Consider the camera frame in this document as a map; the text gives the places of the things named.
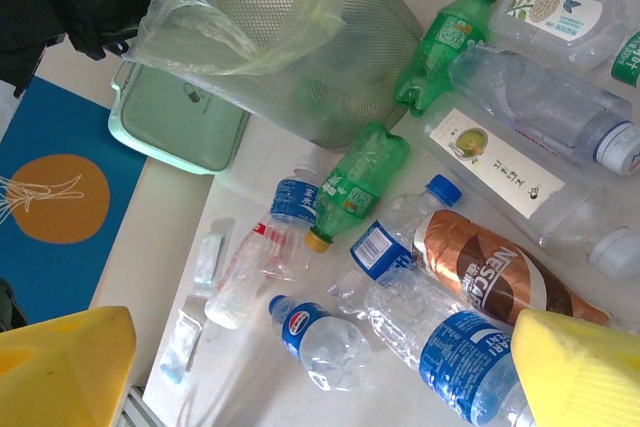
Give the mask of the blue-capped clear water bottle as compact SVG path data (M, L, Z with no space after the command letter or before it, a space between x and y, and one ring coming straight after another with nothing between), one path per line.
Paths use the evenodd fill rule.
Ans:
M453 182L438 174L423 192L401 195L382 209L350 247L344 268L330 288L338 309L364 318L364 297L370 285L390 269L411 269L413 236L419 224L435 211L454 206L461 196Z

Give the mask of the small bottle green label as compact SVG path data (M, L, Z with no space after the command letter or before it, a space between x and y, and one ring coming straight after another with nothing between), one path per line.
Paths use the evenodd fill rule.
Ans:
M611 77L637 88L640 81L640 31L632 34L615 56Z

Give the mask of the clear bottle tea label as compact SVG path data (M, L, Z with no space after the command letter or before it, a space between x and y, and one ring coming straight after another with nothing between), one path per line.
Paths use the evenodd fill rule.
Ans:
M430 107L421 142L548 256L640 278L640 232L606 187L473 107Z

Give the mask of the green soda bottle yellow cap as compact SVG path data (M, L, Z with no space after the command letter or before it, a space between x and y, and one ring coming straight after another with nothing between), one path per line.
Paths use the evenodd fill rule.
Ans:
M452 89L448 69L467 48L489 39L489 18L497 0L455 0L441 8L398 76L394 100L422 116Z
M360 225L388 190L409 152L407 140L383 124L366 125L320 186L316 220L305 236L307 247L322 254L336 237Z

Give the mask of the clear bottle red print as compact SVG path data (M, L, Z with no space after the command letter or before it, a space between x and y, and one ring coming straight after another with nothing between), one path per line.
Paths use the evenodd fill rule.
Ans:
M306 226L258 222L232 253L206 305L211 322L235 330L268 279L298 282L308 270Z

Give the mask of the white-capped bottle blue label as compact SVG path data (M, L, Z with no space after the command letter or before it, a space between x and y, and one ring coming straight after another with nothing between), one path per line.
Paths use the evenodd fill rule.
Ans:
M281 180L270 207L270 215L284 223L306 223L316 221L316 196L321 178L319 168L310 161L298 163L292 176Z

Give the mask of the brown Nescafe coffee bottle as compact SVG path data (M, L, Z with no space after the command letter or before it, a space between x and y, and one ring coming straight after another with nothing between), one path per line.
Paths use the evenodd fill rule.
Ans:
M481 313L513 326L526 309L609 326L612 316L571 290L532 253L452 210L426 217L413 236L418 266Z

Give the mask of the clear Pepsi bottle blue cap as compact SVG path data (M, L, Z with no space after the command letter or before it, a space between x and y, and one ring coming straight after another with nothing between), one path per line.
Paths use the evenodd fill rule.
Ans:
M268 311L284 347L316 387L348 392L361 386L372 350L355 324L315 302L285 295L273 297Z

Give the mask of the large clear bottle blue label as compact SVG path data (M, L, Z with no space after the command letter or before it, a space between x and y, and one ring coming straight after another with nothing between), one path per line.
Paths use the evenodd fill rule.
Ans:
M473 427L537 427L511 337L439 282L398 268L364 297L375 334Z

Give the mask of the clear bottle flower label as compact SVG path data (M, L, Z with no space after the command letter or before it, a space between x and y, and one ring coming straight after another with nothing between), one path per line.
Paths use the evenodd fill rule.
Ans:
M490 28L518 50L588 72L619 52L639 23L627 0L502 0Z

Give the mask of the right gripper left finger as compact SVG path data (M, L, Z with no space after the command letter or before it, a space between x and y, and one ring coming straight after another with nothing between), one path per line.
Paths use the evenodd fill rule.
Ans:
M135 352L125 306L0 333L0 427L111 427Z

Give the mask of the clear bottle white cap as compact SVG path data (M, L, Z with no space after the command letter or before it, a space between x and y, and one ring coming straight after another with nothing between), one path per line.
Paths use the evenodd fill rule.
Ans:
M518 133L575 165L640 173L640 125L632 104L528 57L478 44L448 67L454 89Z

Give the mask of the mint green plastic case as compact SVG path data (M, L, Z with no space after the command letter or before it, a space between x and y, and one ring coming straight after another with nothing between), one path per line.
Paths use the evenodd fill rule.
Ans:
M195 175L231 164L249 113L179 77L124 61L111 86L111 135L150 158Z

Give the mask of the aluminium table edge rail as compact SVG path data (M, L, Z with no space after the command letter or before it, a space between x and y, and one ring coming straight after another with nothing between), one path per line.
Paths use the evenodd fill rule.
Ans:
M122 406L117 427L158 427L153 412L142 399L142 391L131 387Z

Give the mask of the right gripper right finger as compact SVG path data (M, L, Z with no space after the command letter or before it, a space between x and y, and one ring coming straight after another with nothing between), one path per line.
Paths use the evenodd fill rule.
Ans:
M537 427L640 427L640 335L529 309L512 355Z

